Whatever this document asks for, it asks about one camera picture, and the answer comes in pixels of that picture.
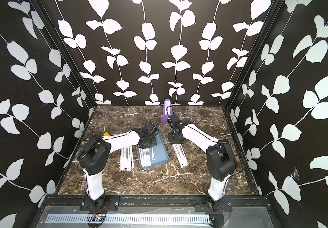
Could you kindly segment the purple metronome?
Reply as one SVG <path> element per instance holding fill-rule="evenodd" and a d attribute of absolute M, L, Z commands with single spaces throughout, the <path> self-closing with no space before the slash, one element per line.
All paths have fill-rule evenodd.
<path fill-rule="evenodd" d="M 163 104 L 162 123 L 168 123 L 169 117 L 172 115 L 172 103 L 171 99 L 167 98 Z"/>

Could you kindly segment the black mounting rail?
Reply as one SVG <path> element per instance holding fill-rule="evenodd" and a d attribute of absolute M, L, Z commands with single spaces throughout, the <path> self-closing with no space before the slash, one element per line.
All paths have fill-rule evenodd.
<path fill-rule="evenodd" d="M 92 202 L 85 195 L 47 196 L 41 210 L 48 206 L 78 207 L 89 212 L 118 211 L 124 207 L 193 207 L 196 212 L 229 212 L 239 207 L 265 208 L 272 211 L 267 197 L 258 195 L 230 195 L 217 203 L 210 203 L 206 195 L 106 195 Z"/>

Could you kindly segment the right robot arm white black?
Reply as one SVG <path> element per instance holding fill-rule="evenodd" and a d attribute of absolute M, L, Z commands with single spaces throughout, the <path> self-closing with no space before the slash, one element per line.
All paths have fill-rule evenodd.
<path fill-rule="evenodd" d="M 175 114 L 169 116 L 168 123 L 172 128 L 168 134 L 170 144 L 180 145 L 190 140 L 206 153 L 208 171 L 212 176 L 206 193 L 207 207 L 212 211 L 224 210 L 229 205 L 226 187 L 237 168 L 231 144 L 226 139 L 208 135 L 189 120 L 180 120 Z"/>

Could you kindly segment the small electronics board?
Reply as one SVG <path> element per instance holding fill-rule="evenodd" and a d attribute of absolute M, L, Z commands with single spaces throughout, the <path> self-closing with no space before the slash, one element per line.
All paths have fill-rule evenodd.
<path fill-rule="evenodd" d="M 103 223 L 105 221 L 105 218 L 106 215 L 104 214 L 92 214 L 88 217 L 87 222 L 93 224 Z"/>

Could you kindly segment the right pile white straw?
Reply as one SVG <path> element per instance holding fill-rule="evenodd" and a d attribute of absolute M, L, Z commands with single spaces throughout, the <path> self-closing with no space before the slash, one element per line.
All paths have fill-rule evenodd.
<path fill-rule="evenodd" d="M 173 144 L 172 146 L 174 148 L 175 154 L 178 158 L 181 168 L 186 167 L 188 165 L 188 161 L 185 156 L 182 145 L 181 144 Z"/>

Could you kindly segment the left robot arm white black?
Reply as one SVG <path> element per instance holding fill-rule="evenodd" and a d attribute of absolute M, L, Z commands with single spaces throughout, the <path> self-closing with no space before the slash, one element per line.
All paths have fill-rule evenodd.
<path fill-rule="evenodd" d="M 104 195 L 102 171 L 112 152 L 127 146 L 137 145 L 142 149 L 154 147 L 157 145 L 155 137 L 158 133 L 158 127 L 148 122 L 141 128 L 119 135 L 91 136 L 78 156 L 79 165 L 86 178 L 87 196 L 97 201 Z"/>

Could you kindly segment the blue storage box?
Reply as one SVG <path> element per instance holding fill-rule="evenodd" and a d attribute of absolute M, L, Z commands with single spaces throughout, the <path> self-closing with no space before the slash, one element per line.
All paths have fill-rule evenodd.
<path fill-rule="evenodd" d="M 153 147 L 154 148 L 154 156 L 155 156 L 154 166 L 164 164 L 169 159 L 169 156 L 168 156 L 164 141 L 162 139 L 161 133 L 158 133 L 158 135 L 156 136 L 156 141 L 157 141 L 157 145 Z M 139 147 L 136 146 L 137 155 L 139 157 L 138 148 Z"/>

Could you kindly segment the pile white straw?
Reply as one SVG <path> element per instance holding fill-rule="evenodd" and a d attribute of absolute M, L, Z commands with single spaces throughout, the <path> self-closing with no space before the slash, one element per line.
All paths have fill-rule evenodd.
<path fill-rule="evenodd" d="M 134 169 L 134 158 L 132 146 L 126 146 L 120 149 L 119 171 L 132 171 Z"/>
<path fill-rule="evenodd" d="M 175 154 L 178 158 L 181 168 L 186 167 L 188 165 L 188 161 L 185 156 L 182 145 L 181 144 L 173 144 L 172 146 L 174 148 Z"/>

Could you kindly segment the left pile white straw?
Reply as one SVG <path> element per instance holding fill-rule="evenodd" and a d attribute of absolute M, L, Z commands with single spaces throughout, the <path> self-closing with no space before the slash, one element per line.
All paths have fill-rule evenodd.
<path fill-rule="evenodd" d="M 132 171 L 134 169 L 134 158 L 132 146 L 126 146 L 120 149 L 119 171 Z"/>

